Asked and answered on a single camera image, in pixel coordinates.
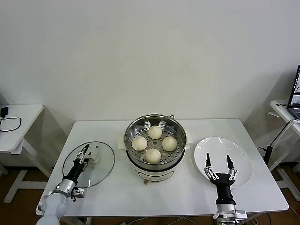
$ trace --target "laptop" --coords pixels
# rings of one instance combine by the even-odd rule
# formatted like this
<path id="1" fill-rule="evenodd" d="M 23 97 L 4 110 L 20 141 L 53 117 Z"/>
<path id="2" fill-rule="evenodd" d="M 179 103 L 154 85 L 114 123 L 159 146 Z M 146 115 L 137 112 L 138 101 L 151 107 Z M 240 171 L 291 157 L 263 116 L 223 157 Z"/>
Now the laptop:
<path id="1" fill-rule="evenodd" d="M 287 110 L 298 120 L 300 120 L 300 65 L 298 65 L 297 74 L 292 88 L 292 93 L 287 104 Z"/>

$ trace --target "white wall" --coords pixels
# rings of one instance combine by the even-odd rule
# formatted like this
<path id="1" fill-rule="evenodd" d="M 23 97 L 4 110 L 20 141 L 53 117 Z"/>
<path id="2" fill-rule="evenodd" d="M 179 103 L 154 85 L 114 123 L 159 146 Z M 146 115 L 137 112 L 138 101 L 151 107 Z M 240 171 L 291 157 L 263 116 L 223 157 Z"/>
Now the white wall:
<path id="1" fill-rule="evenodd" d="M 240 118 L 265 144 L 282 125 L 266 114 L 269 102 L 289 96 L 299 63 L 299 8 L 297 0 L 5 0 L 0 92 L 11 104 L 43 104 L 44 119 L 58 124 L 53 137 L 76 120 L 162 113 Z"/>

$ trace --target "steamer basket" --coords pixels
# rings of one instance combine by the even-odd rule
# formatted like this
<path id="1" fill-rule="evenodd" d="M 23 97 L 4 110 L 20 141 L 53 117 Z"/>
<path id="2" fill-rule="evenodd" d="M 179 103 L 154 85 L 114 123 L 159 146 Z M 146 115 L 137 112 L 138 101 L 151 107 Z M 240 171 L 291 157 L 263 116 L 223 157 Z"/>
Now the steamer basket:
<path id="1" fill-rule="evenodd" d="M 148 136 L 149 128 L 154 125 L 159 126 L 163 130 L 162 136 L 156 140 Z M 136 151 L 132 148 L 131 142 L 138 136 L 146 138 L 148 145 L 145 150 Z M 177 148 L 172 152 L 164 150 L 162 146 L 163 139 L 168 136 L 177 140 Z M 150 172 L 160 172 L 174 167 L 181 161 L 187 143 L 187 136 L 183 127 L 173 118 L 151 114 L 136 119 L 127 127 L 124 142 L 127 156 L 135 165 Z M 146 150 L 151 148 L 155 148 L 161 153 L 162 157 L 158 164 L 150 164 L 145 161 Z"/>

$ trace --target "white bun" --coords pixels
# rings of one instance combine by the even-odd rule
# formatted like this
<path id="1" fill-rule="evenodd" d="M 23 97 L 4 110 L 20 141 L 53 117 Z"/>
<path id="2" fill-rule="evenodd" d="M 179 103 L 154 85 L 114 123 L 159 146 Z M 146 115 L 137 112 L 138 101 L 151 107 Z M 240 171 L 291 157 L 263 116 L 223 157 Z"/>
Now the white bun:
<path id="1" fill-rule="evenodd" d="M 166 137 L 163 140 L 163 149 L 166 151 L 174 151 L 177 147 L 177 140 L 173 137 Z"/>
<path id="2" fill-rule="evenodd" d="M 147 147 L 147 140 L 144 137 L 136 137 L 131 142 L 132 148 L 136 151 L 142 151 Z"/>
<path id="3" fill-rule="evenodd" d="M 145 160 L 147 163 L 159 163 L 161 154 L 157 149 L 148 149 L 145 154 Z"/>
<path id="4" fill-rule="evenodd" d="M 163 134 L 163 130 L 159 126 L 152 126 L 148 130 L 148 135 L 152 139 L 158 139 Z"/>

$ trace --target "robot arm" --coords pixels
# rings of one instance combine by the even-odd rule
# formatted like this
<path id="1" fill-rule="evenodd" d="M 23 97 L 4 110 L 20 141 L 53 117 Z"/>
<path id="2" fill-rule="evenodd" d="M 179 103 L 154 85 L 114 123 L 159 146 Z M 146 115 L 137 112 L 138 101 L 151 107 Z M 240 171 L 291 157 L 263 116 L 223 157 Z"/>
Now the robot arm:
<path id="1" fill-rule="evenodd" d="M 230 186 L 234 184 L 237 170 L 234 169 L 233 162 L 227 155 L 228 173 L 214 173 L 211 167 L 210 156 L 207 153 L 205 174 L 217 188 L 217 213 L 214 220 L 217 225 L 237 224 L 247 219 L 246 211 L 236 210 L 235 201 L 230 191 Z"/>
<path id="2" fill-rule="evenodd" d="M 43 217 L 39 219 L 37 225 L 59 225 L 59 218 L 64 216 L 68 207 L 68 198 L 76 201 L 76 198 L 83 198 L 84 189 L 77 188 L 79 175 L 84 171 L 90 157 L 85 154 L 90 147 L 87 144 L 77 155 L 74 160 L 74 166 L 67 176 L 62 178 L 56 188 L 44 196 L 38 209 L 43 212 Z"/>

